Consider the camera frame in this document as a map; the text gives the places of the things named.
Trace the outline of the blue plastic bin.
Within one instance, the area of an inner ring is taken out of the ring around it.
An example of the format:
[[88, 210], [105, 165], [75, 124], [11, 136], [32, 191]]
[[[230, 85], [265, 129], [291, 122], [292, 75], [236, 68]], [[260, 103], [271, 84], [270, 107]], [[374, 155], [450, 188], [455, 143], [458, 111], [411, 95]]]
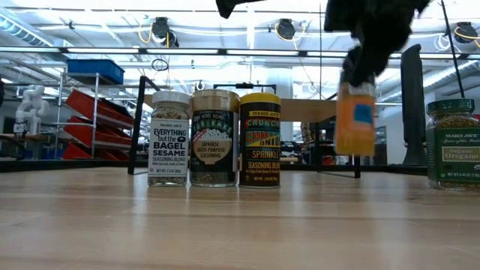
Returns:
[[96, 74], [100, 85], [122, 85], [125, 71], [109, 59], [69, 59], [67, 75], [81, 83], [94, 85]]

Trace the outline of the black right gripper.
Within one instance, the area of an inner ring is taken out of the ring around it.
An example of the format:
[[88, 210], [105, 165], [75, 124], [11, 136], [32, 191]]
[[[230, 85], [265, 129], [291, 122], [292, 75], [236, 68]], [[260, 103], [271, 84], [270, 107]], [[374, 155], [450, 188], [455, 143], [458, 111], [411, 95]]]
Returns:
[[400, 50], [412, 33], [416, 13], [431, 0], [328, 0], [325, 32], [349, 32], [361, 47], [348, 51], [343, 59], [340, 81], [352, 86], [374, 83], [376, 55], [390, 56]]

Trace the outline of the white-lid bagel sesame seasoning jar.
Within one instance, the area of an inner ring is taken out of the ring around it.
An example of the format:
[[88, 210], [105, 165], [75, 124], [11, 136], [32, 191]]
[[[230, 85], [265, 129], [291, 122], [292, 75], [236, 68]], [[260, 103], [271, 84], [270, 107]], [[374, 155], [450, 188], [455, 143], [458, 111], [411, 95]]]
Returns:
[[148, 185], [183, 187], [188, 180], [191, 96], [177, 91], [152, 95]]

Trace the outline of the wooden shelf with black legs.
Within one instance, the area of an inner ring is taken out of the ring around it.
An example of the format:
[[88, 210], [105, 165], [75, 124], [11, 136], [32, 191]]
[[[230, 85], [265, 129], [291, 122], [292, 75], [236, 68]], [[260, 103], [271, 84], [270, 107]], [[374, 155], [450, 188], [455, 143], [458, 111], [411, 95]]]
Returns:
[[[147, 76], [139, 78], [138, 96], [136, 112], [132, 131], [132, 142], [129, 151], [129, 161], [127, 163], [127, 174], [136, 175], [137, 167], [147, 167], [145, 162], [137, 161], [137, 146], [140, 135], [140, 122], [142, 118], [142, 109], [140, 108], [145, 101], [146, 85], [160, 91], [161, 87], [156, 86]], [[333, 100], [301, 100], [301, 99], [282, 99], [281, 100], [281, 120], [283, 122], [312, 122], [315, 123], [315, 129], [318, 131], [320, 122], [334, 116], [336, 105]], [[315, 171], [318, 173], [327, 172], [352, 172], [354, 179], [361, 177], [361, 166], [359, 156], [353, 156], [353, 165], [350, 166], [326, 166], [322, 165], [322, 158], [314, 165], [282, 163], [280, 169], [284, 171]]]

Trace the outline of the metal rack with red bins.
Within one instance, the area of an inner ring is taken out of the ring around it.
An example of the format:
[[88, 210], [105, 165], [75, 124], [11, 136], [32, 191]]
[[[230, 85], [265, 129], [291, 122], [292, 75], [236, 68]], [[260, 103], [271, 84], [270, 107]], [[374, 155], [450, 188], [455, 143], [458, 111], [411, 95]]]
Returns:
[[134, 127], [134, 117], [100, 94], [100, 90], [113, 87], [113, 82], [99, 73], [67, 73], [65, 77], [79, 85], [71, 87], [64, 102], [73, 115], [57, 122], [70, 137], [62, 158], [127, 161], [132, 142], [128, 132]]

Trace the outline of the yellow-lid chili onion seasoning jar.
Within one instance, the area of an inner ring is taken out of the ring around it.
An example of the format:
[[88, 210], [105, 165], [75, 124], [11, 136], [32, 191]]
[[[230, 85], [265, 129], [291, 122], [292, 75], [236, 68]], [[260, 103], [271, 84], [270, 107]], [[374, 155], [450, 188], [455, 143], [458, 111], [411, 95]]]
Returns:
[[277, 188], [281, 182], [281, 99], [272, 93], [240, 99], [239, 184]]

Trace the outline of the green-lid oregano glass jar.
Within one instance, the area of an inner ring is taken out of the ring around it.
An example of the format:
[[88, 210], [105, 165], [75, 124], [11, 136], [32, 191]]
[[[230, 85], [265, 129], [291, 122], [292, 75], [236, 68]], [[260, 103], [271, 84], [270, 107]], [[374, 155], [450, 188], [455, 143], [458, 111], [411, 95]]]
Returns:
[[480, 119], [468, 98], [427, 105], [427, 177], [433, 188], [480, 191]]

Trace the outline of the tan-lid furikake seasoning jar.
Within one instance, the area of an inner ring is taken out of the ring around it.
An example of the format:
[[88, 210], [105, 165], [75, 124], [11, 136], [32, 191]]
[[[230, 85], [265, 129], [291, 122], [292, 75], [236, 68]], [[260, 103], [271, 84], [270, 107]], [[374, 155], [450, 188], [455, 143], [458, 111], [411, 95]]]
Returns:
[[191, 98], [190, 183], [207, 188], [232, 187], [239, 166], [239, 96], [206, 89]]

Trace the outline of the orange spice bottle black cap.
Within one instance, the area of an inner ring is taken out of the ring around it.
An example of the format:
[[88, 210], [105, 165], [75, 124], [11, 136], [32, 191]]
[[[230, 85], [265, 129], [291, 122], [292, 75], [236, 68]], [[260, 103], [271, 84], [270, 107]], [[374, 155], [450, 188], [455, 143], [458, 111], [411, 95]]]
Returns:
[[338, 155], [373, 156], [375, 85], [341, 82], [336, 100], [335, 150]]

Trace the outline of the thin black slanted pole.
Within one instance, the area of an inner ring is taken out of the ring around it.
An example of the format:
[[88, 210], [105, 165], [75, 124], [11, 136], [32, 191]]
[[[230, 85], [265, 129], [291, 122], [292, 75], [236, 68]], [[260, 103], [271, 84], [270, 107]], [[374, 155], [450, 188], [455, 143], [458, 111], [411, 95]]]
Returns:
[[454, 69], [455, 69], [455, 74], [456, 74], [456, 77], [457, 77], [457, 84], [458, 84], [458, 87], [459, 87], [460, 96], [461, 96], [461, 98], [465, 98], [464, 87], [463, 87], [463, 83], [462, 83], [462, 80], [461, 80], [461, 74], [460, 74], [459, 67], [458, 67], [458, 60], [457, 60], [456, 51], [455, 51], [455, 47], [454, 47], [452, 31], [451, 31], [451, 27], [450, 27], [450, 24], [449, 24], [449, 18], [448, 18], [448, 15], [446, 13], [446, 5], [445, 5], [444, 0], [440, 0], [440, 5], [442, 7], [442, 13], [443, 13], [444, 20], [445, 20], [445, 27], [446, 27], [445, 31], [446, 31], [446, 35], [448, 37], [448, 42], [449, 42], [449, 46], [450, 46], [450, 50], [451, 50], [451, 54], [452, 54], [452, 59], [453, 59], [453, 62], [454, 62]]

